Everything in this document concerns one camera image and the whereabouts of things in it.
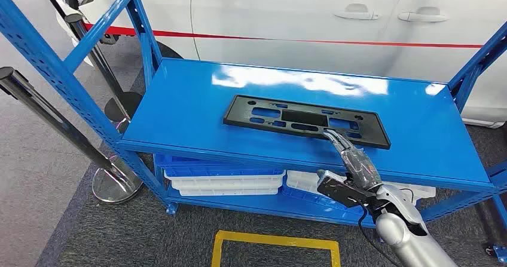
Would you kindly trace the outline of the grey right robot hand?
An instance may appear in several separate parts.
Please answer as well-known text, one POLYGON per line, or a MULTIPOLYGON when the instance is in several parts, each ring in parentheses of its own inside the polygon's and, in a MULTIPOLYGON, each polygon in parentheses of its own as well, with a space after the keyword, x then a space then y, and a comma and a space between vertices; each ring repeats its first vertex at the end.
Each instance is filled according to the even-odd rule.
POLYGON ((351 141, 334 130, 324 129, 323 135, 336 148, 357 187, 368 191, 383 183, 376 167, 362 149, 355 147, 351 141))

